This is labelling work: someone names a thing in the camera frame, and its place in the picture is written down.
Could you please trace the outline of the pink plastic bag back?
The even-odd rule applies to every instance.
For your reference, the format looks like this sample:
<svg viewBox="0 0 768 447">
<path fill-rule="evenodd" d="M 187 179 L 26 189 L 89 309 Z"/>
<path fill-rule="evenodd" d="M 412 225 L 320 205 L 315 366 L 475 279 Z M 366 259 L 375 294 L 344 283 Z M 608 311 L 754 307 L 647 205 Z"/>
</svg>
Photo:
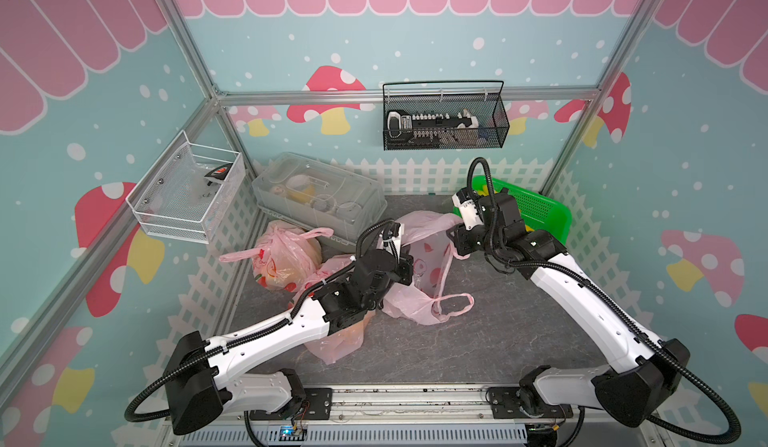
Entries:
<svg viewBox="0 0 768 447">
<path fill-rule="evenodd" d="M 446 294 L 452 263 L 462 260 L 447 231 L 463 224 L 453 213 L 414 211 L 396 220 L 402 227 L 402 245 L 413 257 L 410 281 L 396 282 L 382 301 L 382 311 L 430 326 L 469 312 L 475 303 L 469 293 Z"/>
</svg>

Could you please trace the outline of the pink plastic bag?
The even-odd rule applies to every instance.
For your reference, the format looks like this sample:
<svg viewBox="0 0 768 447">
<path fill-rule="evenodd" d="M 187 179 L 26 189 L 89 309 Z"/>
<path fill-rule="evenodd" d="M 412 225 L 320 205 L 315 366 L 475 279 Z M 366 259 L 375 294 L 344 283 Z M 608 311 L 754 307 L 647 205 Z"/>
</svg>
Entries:
<svg viewBox="0 0 768 447">
<path fill-rule="evenodd" d="M 296 303 L 300 295 L 306 289 L 341 270 L 350 263 L 350 255 L 337 255 L 325 261 L 318 267 L 317 271 L 297 284 L 297 287 L 293 290 L 294 296 L 289 307 L 292 307 Z M 375 313 L 373 311 L 368 311 L 360 322 L 323 339 L 306 342 L 304 346 L 326 365 L 333 364 L 362 346 L 365 337 L 365 329 L 374 316 Z"/>
<path fill-rule="evenodd" d="M 469 293 L 446 294 L 452 263 L 462 260 L 447 231 L 463 224 L 453 213 L 414 211 L 396 220 L 402 227 L 402 245 L 413 257 L 410 281 L 396 282 L 382 301 L 382 311 L 430 326 L 469 312 L 475 303 Z"/>
<path fill-rule="evenodd" d="M 319 238 L 329 238 L 328 227 L 308 231 L 282 220 L 268 223 L 254 247 L 223 254 L 220 263 L 249 261 L 257 283 L 268 290 L 295 292 L 322 264 Z"/>
</svg>

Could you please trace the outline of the pink plastic bag front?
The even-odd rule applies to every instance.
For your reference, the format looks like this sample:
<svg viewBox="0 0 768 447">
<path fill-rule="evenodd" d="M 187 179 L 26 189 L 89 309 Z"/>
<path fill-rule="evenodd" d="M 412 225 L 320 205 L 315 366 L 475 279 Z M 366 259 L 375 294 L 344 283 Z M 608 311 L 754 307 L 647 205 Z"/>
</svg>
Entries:
<svg viewBox="0 0 768 447">
<path fill-rule="evenodd" d="M 254 247 L 223 254 L 220 263 L 249 261 L 257 283 L 268 290 L 295 292 L 322 264 L 319 238 L 329 238 L 328 227 L 308 231 L 282 220 L 268 223 Z"/>
</svg>

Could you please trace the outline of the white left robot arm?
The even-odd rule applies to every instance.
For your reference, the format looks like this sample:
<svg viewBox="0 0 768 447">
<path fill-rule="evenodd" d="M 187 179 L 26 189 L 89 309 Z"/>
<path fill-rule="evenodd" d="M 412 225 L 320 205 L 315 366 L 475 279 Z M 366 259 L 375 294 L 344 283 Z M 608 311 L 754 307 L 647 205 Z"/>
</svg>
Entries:
<svg viewBox="0 0 768 447">
<path fill-rule="evenodd" d="M 293 370 L 251 379 L 246 374 L 290 349 L 356 326 L 382 307 L 393 284 L 412 278 L 404 231 L 392 219 L 367 228 L 348 265 L 306 288 L 279 315 L 208 339 L 197 331 L 183 336 L 163 374 L 129 402 L 125 420 L 169 419 L 174 434 L 186 435 L 238 410 L 296 414 L 306 393 Z"/>
</svg>

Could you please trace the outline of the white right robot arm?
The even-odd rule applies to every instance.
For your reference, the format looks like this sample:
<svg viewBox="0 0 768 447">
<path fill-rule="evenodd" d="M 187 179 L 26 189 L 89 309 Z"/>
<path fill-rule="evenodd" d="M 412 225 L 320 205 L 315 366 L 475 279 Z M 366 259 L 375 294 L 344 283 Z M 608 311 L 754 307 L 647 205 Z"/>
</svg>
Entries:
<svg viewBox="0 0 768 447">
<path fill-rule="evenodd" d="M 453 197 L 461 223 L 448 237 L 461 256 L 481 252 L 504 275 L 521 274 L 553 298 L 589 335 L 605 365 L 557 369 L 541 365 L 526 374 L 515 393 L 523 415 L 538 418 L 550 406 L 575 405 L 584 417 L 602 410 L 626 427 L 648 421 L 689 440 L 710 445 L 737 441 L 741 423 L 732 407 L 687 363 L 690 352 L 677 339 L 664 340 L 632 318 L 579 267 L 546 230 L 527 230 L 516 198 L 496 190 L 483 157 L 472 160 L 465 187 Z M 656 410 L 687 380 L 706 396 L 727 422 L 724 432 L 696 432 L 656 416 Z"/>
</svg>

